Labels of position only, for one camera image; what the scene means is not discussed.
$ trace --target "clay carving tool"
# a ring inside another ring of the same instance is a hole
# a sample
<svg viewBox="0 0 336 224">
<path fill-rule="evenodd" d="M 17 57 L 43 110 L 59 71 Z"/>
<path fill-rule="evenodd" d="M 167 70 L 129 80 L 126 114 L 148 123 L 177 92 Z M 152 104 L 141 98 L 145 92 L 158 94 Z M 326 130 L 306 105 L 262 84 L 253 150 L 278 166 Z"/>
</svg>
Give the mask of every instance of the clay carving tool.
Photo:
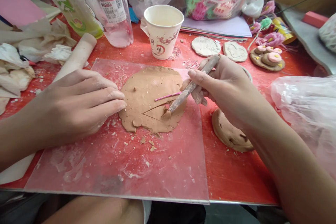
<svg viewBox="0 0 336 224">
<path fill-rule="evenodd" d="M 213 56 L 209 61 L 206 63 L 206 65 L 202 68 L 202 72 L 208 74 L 210 71 L 215 67 L 215 65 L 218 63 L 220 56 L 216 55 Z M 178 106 L 191 94 L 192 91 L 197 87 L 197 84 L 195 82 L 190 82 L 189 85 L 182 91 L 182 93 L 176 98 L 176 100 L 171 104 L 168 111 L 173 113 L 175 109 L 177 109 Z"/>
</svg>

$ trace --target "pink flower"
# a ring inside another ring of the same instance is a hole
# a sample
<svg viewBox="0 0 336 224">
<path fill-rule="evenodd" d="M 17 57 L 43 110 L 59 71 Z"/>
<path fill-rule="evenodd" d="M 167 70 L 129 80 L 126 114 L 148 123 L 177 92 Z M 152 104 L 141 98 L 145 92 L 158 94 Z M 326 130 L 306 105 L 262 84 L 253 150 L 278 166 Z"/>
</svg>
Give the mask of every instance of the pink flower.
<svg viewBox="0 0 336 224">
<path fill-rule="evenodd" d="M 256 44 L 259 46 L 283 46 L 282 42 L 285 41 L 285 37 L 281 33 L 272 32 L 267 34 L 263 38 L 257 38 L 255 40 Z"/>
<path fill-rule="evenodd" d="M 254 23 L 251 27 L 250 27 L 250 30 L 251 30 L 251 33 L 252 35 L 253 34 L 256 34 L 258 31 L 260 31 L 260 28 L 261 28 L 261 24 L 256 22 Z"/>
<path fill-rule="evenodd" d="M 266 5 L 263 7 L 263 10 L 261 11 L 261 16 L 262 15 L 267 15 L 268 13 L 272 13 L 275 10 L 275 2 L 274 0 L 268 1 Z"/>
</svg>

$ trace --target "paper cup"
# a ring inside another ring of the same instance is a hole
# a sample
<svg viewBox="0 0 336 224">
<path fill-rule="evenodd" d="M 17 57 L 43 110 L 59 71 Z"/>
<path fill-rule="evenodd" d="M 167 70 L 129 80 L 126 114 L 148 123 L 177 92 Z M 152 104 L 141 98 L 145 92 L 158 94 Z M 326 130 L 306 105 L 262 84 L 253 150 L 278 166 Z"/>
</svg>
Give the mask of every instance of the paper cup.
<svg viewBox="0 0 336 224">
<path fill-rule="evenodd" d="M 159 60 L 169 59 L 184 21 L 182 12 L 173 6 L 154 5 L 148 7 L 143 16 L 147 22 L 153 56 Z"/>
</svg>

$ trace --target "pink straw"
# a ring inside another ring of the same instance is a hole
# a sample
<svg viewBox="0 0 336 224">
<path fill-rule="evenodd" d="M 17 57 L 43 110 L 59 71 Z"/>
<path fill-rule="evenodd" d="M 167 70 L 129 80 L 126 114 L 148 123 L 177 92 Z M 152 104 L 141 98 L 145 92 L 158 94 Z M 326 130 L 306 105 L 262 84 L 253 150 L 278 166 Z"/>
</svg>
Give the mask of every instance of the pink straw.
<svg viewBox="0 0 336 224">
<path fill-rule="evenodd" d="M 182 93 L 182 92 L 178 92 L 178 93 L 174 93 L 174 94 L 171 94 L 171 95 L 156 98 L 154 101 L 159 101 L 159 100 L 162 100 L 162 99 L 167 98 L 167 97 L 176 96 L 176 95 L 179 95 L 180 93 Z"/>
</svg>

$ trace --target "cup label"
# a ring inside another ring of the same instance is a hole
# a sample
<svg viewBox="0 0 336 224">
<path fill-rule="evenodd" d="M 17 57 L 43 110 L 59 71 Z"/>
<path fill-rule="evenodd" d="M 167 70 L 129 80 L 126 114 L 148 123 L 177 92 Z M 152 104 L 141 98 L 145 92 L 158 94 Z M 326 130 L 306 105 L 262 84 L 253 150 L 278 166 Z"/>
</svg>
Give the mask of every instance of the cup label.
<svg viewBox="0 0 336 224">
<path fill-rule="evenodd" d="M 126 20 L 126 12 L 122 2 L 123 0 L 100 2 L 109 23 L 120 23 Z"/>
</svg>

